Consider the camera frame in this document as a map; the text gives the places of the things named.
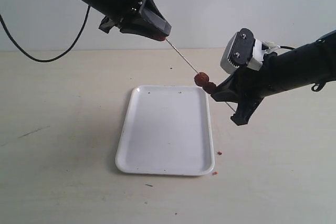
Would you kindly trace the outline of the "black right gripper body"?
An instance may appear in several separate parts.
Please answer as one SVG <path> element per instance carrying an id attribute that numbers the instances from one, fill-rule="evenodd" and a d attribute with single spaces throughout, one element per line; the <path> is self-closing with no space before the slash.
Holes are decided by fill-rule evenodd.
<path id="1" fill-rule="evenodd" d="M 276 67 L 271 63 L 263 65 L 258 71 L 240 67 L 234 74 L 238 94 L 238 107 L 230 119 L 236 125 L 246 125 L 252 114 L 267 96 L 278 92 L 275 77 Z"/>

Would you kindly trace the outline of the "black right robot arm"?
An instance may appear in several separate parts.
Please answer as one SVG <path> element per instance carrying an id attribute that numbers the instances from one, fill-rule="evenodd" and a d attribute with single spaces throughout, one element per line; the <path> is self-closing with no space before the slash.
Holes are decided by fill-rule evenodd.
<path id="1" fill-rule="evenodd" d="M 242 28 L 227 44 L 220 62 L 229 77 L 211 97 L 216 102 L 236 103 L 231 120 L 246 125 L 265 97 L 307 85 L 318 92 L 335 81 L 335 32 L 279 55 Z"/>

